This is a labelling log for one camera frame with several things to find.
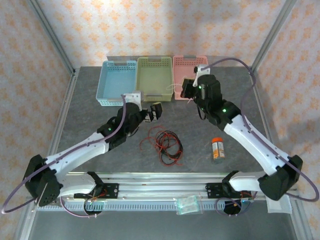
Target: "gray table surface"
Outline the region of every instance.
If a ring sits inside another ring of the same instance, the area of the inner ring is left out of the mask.
[[[58,151],[63,151],[81,142],[109,118],[115,116],[119,107],[101,106],[96,100],[96,92],[101,67],[81,67],[67,113]],[[223,98],[240,106],[240,100],[251,85],[249,74],[243,67],[214,67],[212,74],[220,81]],[[233,138],[211,125],[207,120],[199,119],[196,105],[185,100],[163,102],[163,114],[159,121],[143,123],[139,131],[127,138],[127,141],[110,152],[99,155],[74,172],[95,171],[100,173],[229,173],[233,170],[242,172],[261,171],[258,162]],[[248,96],[245,109],[251,123],[265,133],[257,100],[252,92]],[[175,132],[183,145],[182,166],[165,167],[156,150],[145,141],[148,130],[154,126],[164,126]],[[213,162],[211,140],[222,137],[225,160]]]
[[[66,212],[37,212],[30,240],[295,240],[290,215],[267,213],[254,202],[237,217],[214,211],[176,215],[170,212],[108,211],[96,219]]]

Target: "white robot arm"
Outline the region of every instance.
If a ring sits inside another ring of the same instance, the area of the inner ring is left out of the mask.
[[[124,143],[143,121],[151,122],[160,118],[161,103],[154,103],[150,106],[150,110],[147,110],[142,109],[141,92],[124,96],[125,106],[119,109],[117,116],[110,118],[91,136],[55,155],[46,158],[36,155],[30,160],[24,179],[40,167],[48,166],[25,183],[25,187],[36,199],[38,206],[46,206],[61,196],[74,194],[98,196],[104,190],[104,184],[94,172],[79,174],[72,178],[66,175],[90,159]]]
[[[228,195],[232,192],[259,191],[269,199],[279,201],[300,176],[286,161],[301,170],[302,159],[297,155],[290,157],[274,146],[242,116],[236,105],[224,100],[220,82],[210,74],[209,68],[200,65],[194,71],[196,78],[184,80],[181,97],[193,99],[211,124],[237,140],[263,168],[261,172],[231,172],[222,181],[224,192]]]

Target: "pill bottle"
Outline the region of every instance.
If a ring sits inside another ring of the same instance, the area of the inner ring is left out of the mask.
[[[222,137],[212,139],[213,161],[221,163],[225,159],[224,140]]]

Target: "white label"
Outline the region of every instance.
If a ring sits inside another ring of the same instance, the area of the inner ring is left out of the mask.
[[[221,158],[225,157],[225,149],[224,149],[224,144],[222,142],[219,142],[219,155]]]
[[[212,143],[212,150],[213,150],[213,159],[216,159],[217,157],[219,157],[217,142]]]

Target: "orange patterned wall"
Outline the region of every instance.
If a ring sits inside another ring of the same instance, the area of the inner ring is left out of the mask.
[[[209,55],[251,65],[285,0],[39,0],[73,67],[106,56]]]
[[[26,0],[0,4],[0,203],[22,180],[31,157],[45,156],[70,75]],[[11,207],[26,199],[23,189]],[[0,217],[11,240],[20,211]]]
[[[320,1],[296,2],[258,69],[259,93],[272,138],[299,155],[320,189]],[[304,197],[314,190],[300,177]],[[320,201],[305,203],[314,239],[320,239]]]

